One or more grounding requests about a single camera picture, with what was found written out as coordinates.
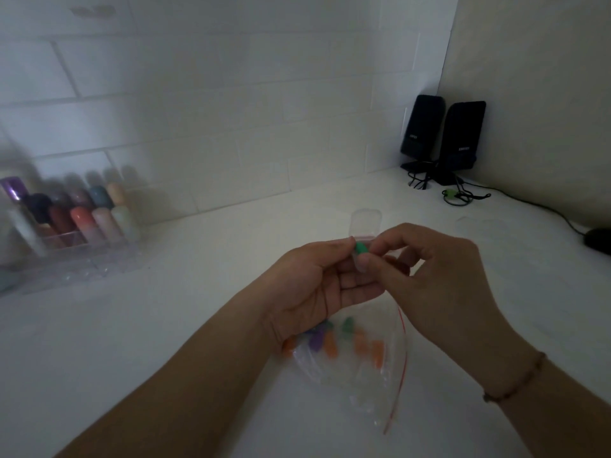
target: bracelet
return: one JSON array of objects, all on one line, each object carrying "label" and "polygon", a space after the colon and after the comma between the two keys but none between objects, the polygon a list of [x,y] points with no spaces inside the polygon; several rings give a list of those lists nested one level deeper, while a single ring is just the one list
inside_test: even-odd
[{"label": "bracelet", "polygon": [[541,372],[541,367],[543,366],[543,362],[547,358],[547,355],[543,352],[539,352],[539,357],[537,358],[537,362],[535,362],[535,366],[531,369],[526,376],[523,377],[522,381],[520,381],[513,389],[511,389],[508,393],[501,395],[500,397],[493,397],[492,395],[484,392],[484,401],[500,403],[504,400],[507,400],[513,397],[515,394],[520,392],[523,388],[530,384],[530,382],[535,378],[539,372]]}]

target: black mouse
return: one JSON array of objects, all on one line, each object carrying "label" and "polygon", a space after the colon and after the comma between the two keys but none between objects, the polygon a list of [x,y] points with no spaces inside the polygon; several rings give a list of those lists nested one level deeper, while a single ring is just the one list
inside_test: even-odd
[{"label": "black mouse", "polygon": [[584,244],[592,249],[611,255],[611,228],[595,228],[584,235]]}]

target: hand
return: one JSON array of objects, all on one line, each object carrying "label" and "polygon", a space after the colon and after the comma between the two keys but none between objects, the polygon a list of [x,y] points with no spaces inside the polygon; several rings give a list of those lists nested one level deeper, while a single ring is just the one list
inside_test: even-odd
[{"label": "hand", "polygon": [[[399,259],[380,257],[404,247]],[[503,393],[531,367],[537,352],[500,313],[473,242],[404,223],[380,234],[369,252],[358,256],[359,265],[488,393]]]},{"label": "hand", "polygon": [[316,326],[341,308],[384,292],[355,269],[355,239],[312,242],[284,254],[251,286],[264,295],[264,321],[278,343]]}]

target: white wall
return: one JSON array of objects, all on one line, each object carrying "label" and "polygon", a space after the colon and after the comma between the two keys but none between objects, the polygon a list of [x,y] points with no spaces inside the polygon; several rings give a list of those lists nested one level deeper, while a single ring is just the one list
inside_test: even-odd
[{"label": "white wall", "polygon": [[485,99],[471,176],[611,226],[611,0],[460,0],[439,94]]},{"label": "white wall", "polygon": [[147,222],[398,165],[456,2],[0,0],[0,162]]}]

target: speaker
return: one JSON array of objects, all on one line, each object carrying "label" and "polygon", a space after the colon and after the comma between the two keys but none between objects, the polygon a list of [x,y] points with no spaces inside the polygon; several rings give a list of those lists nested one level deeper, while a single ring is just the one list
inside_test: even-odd
[{"label": "speaker", "polygon": [[439,171],[472,169],[477,157],[486,101],[457,102],[450,106],[439,151]]},{"label": "speaker", "polygon": [[417,161],[429,161],[445,112],[446,102],[441,96],[418,95],[405,130],[401,152]]}]

